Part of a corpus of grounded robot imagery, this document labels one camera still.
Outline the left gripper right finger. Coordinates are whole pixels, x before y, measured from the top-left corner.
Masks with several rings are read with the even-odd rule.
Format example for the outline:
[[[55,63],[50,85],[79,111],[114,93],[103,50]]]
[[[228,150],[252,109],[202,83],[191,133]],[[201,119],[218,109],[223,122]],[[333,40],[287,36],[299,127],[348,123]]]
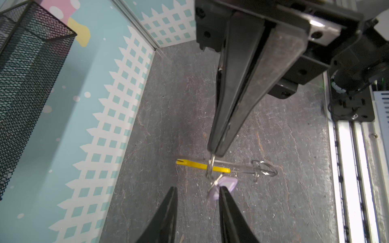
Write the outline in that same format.
[[[259,243],[251,231],[230,192],[222,187],[219,195],[220,231],[222,243]]]

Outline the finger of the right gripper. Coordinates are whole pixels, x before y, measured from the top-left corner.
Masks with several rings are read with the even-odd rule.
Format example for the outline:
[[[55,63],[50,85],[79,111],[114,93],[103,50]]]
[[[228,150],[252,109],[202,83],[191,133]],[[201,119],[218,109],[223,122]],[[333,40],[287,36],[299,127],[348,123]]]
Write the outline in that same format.
[[[266,28],[227,130],[217,152],[214,152],[215,156],[223,157],[226,154],[251,110],[302,55],[307,44],[307,34],[303,30],[292,30],[284,26]]]
[[[217,152],[239,99],[255,52],[266,30],[260,18],[231,18],[227,27],[221,61],[218,103],[208,142],[208,150]]]

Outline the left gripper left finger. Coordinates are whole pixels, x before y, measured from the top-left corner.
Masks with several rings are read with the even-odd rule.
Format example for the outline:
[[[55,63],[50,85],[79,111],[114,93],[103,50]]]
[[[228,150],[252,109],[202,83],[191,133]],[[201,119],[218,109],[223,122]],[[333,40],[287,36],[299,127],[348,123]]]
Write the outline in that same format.
[[[175,242],[178,208],[177,187],[170,187],[167,195],[154,214],[148,227],[136,241],[137,243]]]

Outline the pink tagged key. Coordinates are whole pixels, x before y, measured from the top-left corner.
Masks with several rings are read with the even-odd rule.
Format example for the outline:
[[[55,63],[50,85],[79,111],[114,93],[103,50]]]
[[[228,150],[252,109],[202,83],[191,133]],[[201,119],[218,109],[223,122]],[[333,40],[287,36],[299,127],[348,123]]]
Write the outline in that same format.
[[[207,192],[207,199],[216,201],[219,200],[220,189],[225,187],[229,192],[233,192],[238,185],[238,179],[235,177],[220,174],[219,177],[211,183],[211,187]]]

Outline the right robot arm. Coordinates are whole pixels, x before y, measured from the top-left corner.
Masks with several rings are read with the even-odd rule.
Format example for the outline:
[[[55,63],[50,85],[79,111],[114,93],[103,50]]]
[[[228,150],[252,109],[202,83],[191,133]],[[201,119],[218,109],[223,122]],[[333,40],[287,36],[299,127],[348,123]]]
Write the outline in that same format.
[[[336,120],[372,121],[360,93],[389,73],[377,19],[327,1],[195,1],[197,43],[220,54],[208,151],[222,157],[265,96],[287,99],[329,71]]]

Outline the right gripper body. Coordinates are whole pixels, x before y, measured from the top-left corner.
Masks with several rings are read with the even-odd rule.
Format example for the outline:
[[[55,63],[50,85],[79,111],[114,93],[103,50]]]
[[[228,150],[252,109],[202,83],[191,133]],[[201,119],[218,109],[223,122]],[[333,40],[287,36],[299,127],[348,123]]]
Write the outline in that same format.
[[[362,29],[363,16],[326,1],[195,1],[196,39],[200,49],[223,54],[228,21],[243,12],[270,24],[310,24],[308,47],[294,65],[268,92],[287,99],[328,70],[334,57],[354,44]]]

